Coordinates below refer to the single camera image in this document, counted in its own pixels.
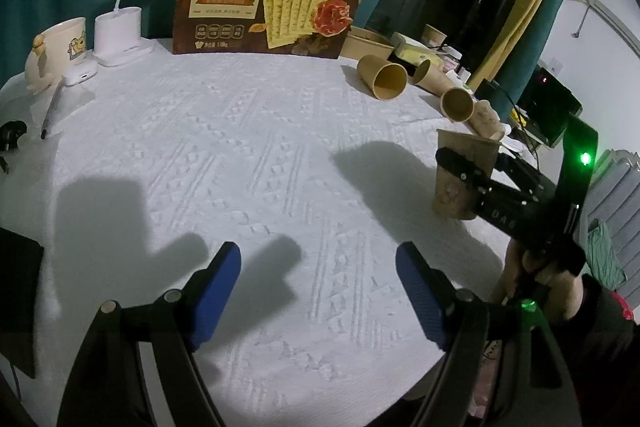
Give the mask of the right hand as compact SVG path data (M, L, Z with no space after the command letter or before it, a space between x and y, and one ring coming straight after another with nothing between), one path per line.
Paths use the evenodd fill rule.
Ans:
M510 239L506 247L506 257L502 273L490 293L490 303L504 303L515 294L525 299L533 296L525 294L527 283L536 283L544 288L542 309L549 319L569 320L582 305L584 283L581 277L568 272L558 272L551 265L541 268L525 247Z

